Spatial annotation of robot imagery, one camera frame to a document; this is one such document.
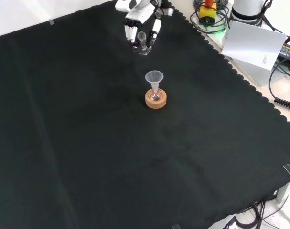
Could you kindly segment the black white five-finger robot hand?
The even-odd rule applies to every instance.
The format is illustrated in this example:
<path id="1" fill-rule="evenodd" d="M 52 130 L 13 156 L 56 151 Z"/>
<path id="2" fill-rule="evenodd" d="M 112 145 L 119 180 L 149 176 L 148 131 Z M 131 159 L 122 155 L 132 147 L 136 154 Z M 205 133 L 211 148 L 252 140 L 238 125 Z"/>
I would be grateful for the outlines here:
<path id="1" fill-rule="evenodd" d="M 153 48 L 161 29 L 161 17 L 172 16 L 173 8 L 167 7 L 165 0 L 119 0 L 116 10 L 125 12 L 124 30 L 126 42 L 133 47 L 139 55 L 148 55 Z M 140 31 L 140 26 L 154 17 L 154 24 L 147 35 Z"/>

